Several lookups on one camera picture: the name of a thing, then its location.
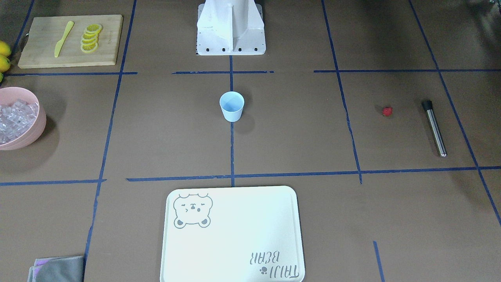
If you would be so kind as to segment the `pile of ice cubes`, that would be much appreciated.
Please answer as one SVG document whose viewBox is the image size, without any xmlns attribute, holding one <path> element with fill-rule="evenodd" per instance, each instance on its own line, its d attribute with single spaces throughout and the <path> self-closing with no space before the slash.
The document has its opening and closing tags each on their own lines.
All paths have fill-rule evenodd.
<svg viewBox="0 0 501 282">
<path fill-rule="evenodd" d="M 9 143 L 27 132 L 39 114 L 37 102 L 17 99 L 11 105 L 0 106 L 0 144 Z"/>
</svg>

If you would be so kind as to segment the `blue plastic cup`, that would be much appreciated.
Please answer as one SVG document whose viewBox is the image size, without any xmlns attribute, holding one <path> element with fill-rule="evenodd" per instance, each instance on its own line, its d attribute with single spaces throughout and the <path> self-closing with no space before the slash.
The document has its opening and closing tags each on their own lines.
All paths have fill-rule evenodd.
<svg viewBox="0 0 501 282">
<path fill-rule="evenodd" d="M 245 99 L 240 93 L 236 91 L 229 91 L 220 97 L 219 104 L 224 118 L 228 122 L 234 123 L 240 119 L 243 113 Z"/>
</svg>

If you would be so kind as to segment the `wooden cutting board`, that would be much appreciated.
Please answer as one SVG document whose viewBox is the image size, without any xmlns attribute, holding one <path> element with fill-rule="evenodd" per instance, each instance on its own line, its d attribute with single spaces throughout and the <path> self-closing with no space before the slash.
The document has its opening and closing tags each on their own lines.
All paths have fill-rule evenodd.
<svg viewBox="0 0 501 282">
<path fill-rule="evenodd" d="M 59 57 L 55 58 L 55 44 L 61 39 L 68 21 L 73 21 L 74 26 Z M 86 26 L 93 23 L 103 27 L 99 34 L 99 47 L 92 53 L 83 53 L 80 40 Z M 35 17 L 18 66 L 21 69 L 39 69 L 115 65 L 122 24 L 123 16 L 119 14 Z"/>
</svg>

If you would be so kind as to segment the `pink bowl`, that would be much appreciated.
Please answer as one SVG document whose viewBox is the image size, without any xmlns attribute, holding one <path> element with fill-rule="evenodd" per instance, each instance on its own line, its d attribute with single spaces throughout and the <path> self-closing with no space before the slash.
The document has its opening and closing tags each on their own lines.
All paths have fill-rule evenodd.
<svg viewBox="0 0 501 282">
<path fill-rule="evenodd" d="M 21 87 L 0 90 L 1 150 L 26 147 L 41 136 L 47 121 L 45 109 L 31 91 Z"/>
</svg>

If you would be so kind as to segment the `white bear tray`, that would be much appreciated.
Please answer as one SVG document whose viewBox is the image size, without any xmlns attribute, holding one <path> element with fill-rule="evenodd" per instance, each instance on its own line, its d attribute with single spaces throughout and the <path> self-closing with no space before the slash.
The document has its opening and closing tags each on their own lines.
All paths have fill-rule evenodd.
<svg viewBox="0 0 501 282">
<path fill-rule="evenodd" d="M 161 282 L 302 282 L 305 276 L 291 187 L 186 188 L 168 195 Z"/>
</svg>

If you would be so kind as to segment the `red strawberry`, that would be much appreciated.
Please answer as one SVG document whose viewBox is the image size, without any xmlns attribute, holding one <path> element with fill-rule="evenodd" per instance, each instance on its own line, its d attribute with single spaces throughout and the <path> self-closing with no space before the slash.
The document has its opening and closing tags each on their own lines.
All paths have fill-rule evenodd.
<svg viewBox="0 0 501 282">
<path fill-rule="evenodd" d="M 382 109 L 382 115 L 385 117 L 390 117 L 393 114 L 393 107 L 384 107 Z"/>
</svg>

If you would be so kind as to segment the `steel muddler black tip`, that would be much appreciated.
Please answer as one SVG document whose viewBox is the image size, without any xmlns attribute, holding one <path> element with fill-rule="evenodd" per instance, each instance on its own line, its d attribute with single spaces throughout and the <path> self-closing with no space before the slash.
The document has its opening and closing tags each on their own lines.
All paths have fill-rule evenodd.
<svg viewBox="0 0 501 282">
<path fill-rule="evenodd" d="M 424 100 L 421 102 L 421 106 L 427 116 L 429 126 L 431 127 L 432 136 L 437 149 L 437 153 L 440 157 L 447 157 L 447 151 L 443 142 L 442 134 L 440 132 L 440 127 L 438 126 L 434 110 L 433 102 L 431 100 Z"/>
</svg>

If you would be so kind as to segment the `lemon slices row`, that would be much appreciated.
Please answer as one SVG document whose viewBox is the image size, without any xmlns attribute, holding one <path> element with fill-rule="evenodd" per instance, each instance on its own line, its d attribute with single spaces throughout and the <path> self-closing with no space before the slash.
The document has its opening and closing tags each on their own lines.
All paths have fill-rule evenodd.
<svg viewBox="0 0 501 282">
<path fill-rule="evenodd" d="M 80 50 L 83 53 L 92 53 L 99 47 L 99 34 L 103 27 L 99 23 L 86 26 L 80 40 Z"/>
</svg>

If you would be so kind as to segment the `yellow plastic knife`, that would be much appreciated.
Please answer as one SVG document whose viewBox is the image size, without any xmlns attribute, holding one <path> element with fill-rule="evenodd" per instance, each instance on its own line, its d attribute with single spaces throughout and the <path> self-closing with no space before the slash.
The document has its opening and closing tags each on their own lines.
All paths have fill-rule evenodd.
<svg viewBox="0 0 501 282">
<path fill-rule="evenodd" d="M 73 26 L 74 26 L 73 21 L 67 22 L 65 29 L 64 29 L 64 32 L 63 32 L 63 35 L 61 36 L 61 39 L 59 39 L 59 41 L 57 41 L 57 43 L 55 44 L 55 48 L 54 48 L 54 57 L 55 58 L 59 57 L 61 49 L 63 48 L 64 43 L 65 43 L 68 35 L 70 34 L 70 31 L 72 30 Z"/>
</svg>

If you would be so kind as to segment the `grey folded cloth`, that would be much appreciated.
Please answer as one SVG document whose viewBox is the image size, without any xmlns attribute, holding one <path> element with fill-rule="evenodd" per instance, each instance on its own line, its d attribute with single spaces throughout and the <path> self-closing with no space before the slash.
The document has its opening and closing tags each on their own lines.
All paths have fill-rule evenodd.
<svg viewBox="0 0 501 282">
<path fill-rule="evenodd" d="M 30 267 L 28 282 L 82 282 L 84 257 L 64 256 L 38 258 Z"/>
</svg>

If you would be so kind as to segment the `whole yellow lemon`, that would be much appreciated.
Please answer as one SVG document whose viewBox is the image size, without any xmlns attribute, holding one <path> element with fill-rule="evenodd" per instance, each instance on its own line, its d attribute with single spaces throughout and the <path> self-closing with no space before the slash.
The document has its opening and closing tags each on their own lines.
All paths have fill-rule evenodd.
<svg viewBox="0 0 501 282">
<path fill-rule="evenodd" d="M 11 47 L 4 41 L 0 41 L 0 55 L 5 57 L 11 55 Z"/>
<path fill-rule="evenodd" d="M 0 55 L 0 73 L 5 73 L 11 67 L 11 61 L 8 57 Z"/>
</svg>

